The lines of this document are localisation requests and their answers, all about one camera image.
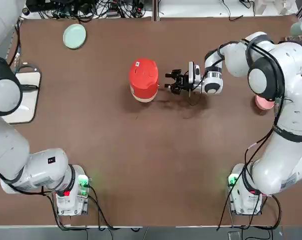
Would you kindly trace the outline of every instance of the table surface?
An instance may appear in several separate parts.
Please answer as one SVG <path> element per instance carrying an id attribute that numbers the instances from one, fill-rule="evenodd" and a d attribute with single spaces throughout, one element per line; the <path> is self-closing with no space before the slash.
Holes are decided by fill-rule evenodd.
<path id="1" fill-rule="evenodd" d="M 31 152 L 63 148 L 72 164 L 93 180 L 101 207 L 116 226 L 217 225 L 226 197 L 226 178 L 243 162 L 245 149 L 268 132 L 273 113 L 258 115 L 246 78 L 224 68 L 221 95 L 203 95 L 190 106 L 187 96 L 160 90 L 149 104 L 137 102 L 128 71 L 137 58 L 156 61 L 165 73 L 204 66 L 205 54 L 230 40 L 264 31 L 276 42 L 294 16 L 93 20 L 87 40 L 67 49 L 62 35 L 73 21 L 27 20 L 21 28 L 23 61 L 43 72 L 37 114 L 16 129 Z M 278 194 L 283 225 L 302 225 L 302 182 Z M 271 225 L 276 205 L 269 200 L 254 224 Z M 96 225 L 97 214 L 63 219 Z M 235 218 L 248 224 L 248 217 Z M 55 224 L 45 197 L 7 195 L 0 186 L 0 225 Z M 224 225 L 230 225 L 226 212 Z"/>

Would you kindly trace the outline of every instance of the cable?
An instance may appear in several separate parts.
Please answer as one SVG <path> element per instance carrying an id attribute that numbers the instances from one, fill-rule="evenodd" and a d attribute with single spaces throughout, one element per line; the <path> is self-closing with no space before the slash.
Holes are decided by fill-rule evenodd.
<path id="1" fill-rule="evenodd" d="M 267 231 L 269 236 L 267 238 L 256 238 L 256 237 L 253 237 L 253 236 L 250 236 L 250 237 L 247 237 L 245 240 L 249 240 L 249 239 L 257 239 L 257 240 L 269 240 L 271 238 L 271 234 L 270 234 L 270 231 L 268 230 Z M 243 230 L 241 230 L 241 239 L 243 240 Z"/>
<path id="2" fill-rule="evenodd" d="M 222 0 L 222 3 L 224 4 L 224 6 L 227 8 L 227 10 L 229 12 L 229 21 L 230 22 L 238 20 L 238 19 L 243 17 L 243 15 L 241 15 L 241 16 L 238 16 L 238 17 L 235 17 L 235 18 L 231 19 L 231 11 L 230 11 L 229 7 L 225 4 L 224 0 Z"/>
<path id="3" fill-rule="evenodd" d="M 12 56 L 12 59 L 10 60 L 10 63 L 9 63 L 10 66 L 12 66 L 12 64 L 15 60 L 15 56 L 16 56 L 19 48 L 21 47 L 20 20 L 19 19 L 17 20 L 16 26 L 15 26 L 15 32 L 16 32 L 16 35 L 17 35 L 17 43 L 16 43 L 16 48 L 15 48 L 14 54 Z"/>
<path id="4" fill-rule="evenodd" d="M 135 233 L 139 232 L 140 231 L 140 228 L 137 228 L 137 229 L 134 229 L 134 228 L 131 228 L 131 230 Z"/>
<path id="5" fill-rule="evenodd" d="M 276 201 L 276 204 L 278 206 L 278 216 L 277 216 L 277 221 L 276 223 L 273 225 L 273 226 L 270 226 L 270 227 L 265 227 L 265 226 L 254 226 L 255 228 L 257 229 L 262 229 L 262 230 L 274 230 L 276 229 L 279 225 L 280 225 L 280 222 L 281 222 L 281 217 L 282 217 L 282 210 L 281 210 L 281 204 L 279 202 L 279 200 L 276 198 L 276 196 L 274 195 L 271 195 L 271 197 Z"/>
<path id="6" fill-rule="evenodd" d="M 109 228 L 107 228 L 107 230 L 110 232 L 110 234 L 111 234 L 111 238 L 112 238 L 112 240 L 113 240 L 113 234 L 112 234 L 112 231 L 111 231 Z"/>
<path id="7" fill-rule="evenodd" d="M 92 186 L 89 186 L 89 188 L 92 189 L 93 192 L 94 192 L 94 194 L 96 195 L 96 191 L 94 190 L 94 188 L 93 188 Z M 106 221 L 105 216 L 104 216 L 104 213 L 103 213 L 103 211 L 102 211 L 102 209 L 100 208 L 100 205 L 99 205 L 99 203 L 98 203 L 97 197 L 96 197 L 96 200 L 95 200 L 92 196 L 89 195 L 89 198 L 90 198 L 91 200 L 93 200 L 93 202 L 96 204 L 96 206 L 97 206 L 97 208 L 98 208 L 98 211 L 101 213 L 102 218 L 103 218 L 103 220 L 104 220 L 106 226 L 107 226 L 108 228 L 110 228 L 111 230 L 119 230 L 120 228 L 115 228 L 115 227 L 111 226 L 111 225 Z"/>
<path id="8" fill-rule="evenodd" d="M 195 103 L 190 103 L 189 102 L 190 106 L 192 106 L 192 107 L 197 105 L 201 100 L 202 91 L 203 91 L 203 80 L 204 80 L 205 75 L 206 74 L 203 75 L 203 77 L 202 77 L 201 81 L 199 82 L 199 84 L 195 88 L 192 89 L 192 91 L 195 90 L 201 84 L 201 93 L 200 93 L 200 96 L 199 96 L 198 100 Z"/>
<path id="9" fill-rule="evenodd" d="M 97 198 L 97 194 L 96 194 L 96 192 L 95 192 L 95 189 L 92 188 L 91 186 L 90 186 L 90 189 L 93 191 L 93 193 L 94 193 L 94 195 L 95 195 L 96 202 L 97 202 L 97 204 L 98 204 L 99 201 L 98 201 L 98 198 Z M 98 215 L 98 226 L 99 226 L 99 230 L 100 230 L 100 231 L 104 231 L 105 228 L 101 228 L 101 224 L 100 224 L 100 211 L 99 211 L 99 210 L 97 211 L 97 215 Z"/>
<path id="10" fill-rule="evenodd" d="M 96 201 L 92 196 L 90 196 L 90 195 L 89 195 L 89 199 L 91 199 L 91 200 L 96 204 L 96 206 L 97 206 L 97 208 L 98 208 L 98 211 L 100 211 L 100 213 L 101 213 L 101 215 L 102 215 L 102 218 L 103 218 L 103 220 L 104 220 L 106 226 L 107 226 L 109 229 L 111 229 L 111 230 L 119 230 L 120 228 L 112 227 L 112 226 L 106 221 L 105 216 L 104 216 L 104 213 L 103 213 L 103 211 L 101 210 L 101 208 L 100 208 L 99 204 L 97 203 L 97 201 Z"/>
<path id="11" fill-rule="evenodd" d="M 250 1 L 250 0 L 239 0 L 240 1 L 240 3 L 243 5 L 243 6 L 245 6 L 247 9 L 250 9 L 250 7 L 251 7 L 251 4 L 253 5 L 253 16 L 255 16 L 255 10 L 254 10 L 254 7 L 255 7 L 255 5 L 254 5 L 254 1 Z"/>
<path id="12" fill-rule="evenodd" d="M 221 0 L 222 3 L 224 4 L 224 6 L 227 8 L 228 12 L 229 12 L 229 21 L 232 22 L 232 21 L 235 21 L 235 20 L 238 20 L 238 19 L 241 19 L 244 15 L 241 15 L 241 16 L 238 16 L 238 17 L 235 17 L 233 19 L 231 19 L 231 11 L 229 9 L 229 7 L 225 4 L 224 0 Z M 247 9 L 249 9 L 251 7 L 251 4 L 253 5 L 253 16 L 255 16 L 255 10 L 254 10 L 254 1 L 251 1 L 251 0 L 239 0 L 239 2 L 245 6 Z"/>

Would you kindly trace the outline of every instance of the pink object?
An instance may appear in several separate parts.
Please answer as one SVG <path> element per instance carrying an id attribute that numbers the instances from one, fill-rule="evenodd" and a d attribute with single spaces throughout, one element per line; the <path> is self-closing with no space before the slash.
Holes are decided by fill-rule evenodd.
<path id="1" fill-rule="evenodd" d="M 271 101 L 269 102 L 266 99 L 259 96 L 255 96 L 255 104 L 261 110 L 269 110 L 274 106 L 274 102 Z"/>

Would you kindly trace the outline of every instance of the red lid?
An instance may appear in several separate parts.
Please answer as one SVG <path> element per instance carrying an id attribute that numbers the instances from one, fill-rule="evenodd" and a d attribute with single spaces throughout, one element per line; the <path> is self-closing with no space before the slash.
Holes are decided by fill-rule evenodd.
<path id="1" fill-rule="evenodd" d="M 137 59 L 130 69 L 130 84 L 132 93 L 143 99 L 149 99 L 157 93 L 158 69 L 155 61 Z"/>

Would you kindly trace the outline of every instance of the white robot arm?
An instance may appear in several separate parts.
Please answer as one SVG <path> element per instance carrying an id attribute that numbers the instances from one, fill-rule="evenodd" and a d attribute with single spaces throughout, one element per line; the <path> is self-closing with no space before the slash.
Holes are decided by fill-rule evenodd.
<path id="1" fill-rule="evenodd" d="M 251 48 L 254 45 L 269 54 L 258 53 L 256 47 Z M 302 179 L 302 42 L 276 45 L 265 33 L 257 32 L 238 43 L 224 45 L 220 53 L 232 75 L 247 75 L 255 94 L 283 101 L 262 157 L 247 166 L 230 195 L 233 212 L 252 215 L 255 206 L 257 212 L 260 210 L 261 194 L 278 193 Z M 234 167 L 231 182 L 243 167 Z"/>
<path id="2" fill-rule="evenodd" d="M 0 1 L 0 45 L 15 26 L 24 0 Z M 87 212 L 89 179 L 78 165 L 68 164 L 60 148 L 30 154 L 28 141 L 1 116 L 14 112 L 22 90 L 6 60 L 0 57 L 0 179 L 9 194 L 28 193 L 39 187 L 54 191 L 60 215 Z"/>

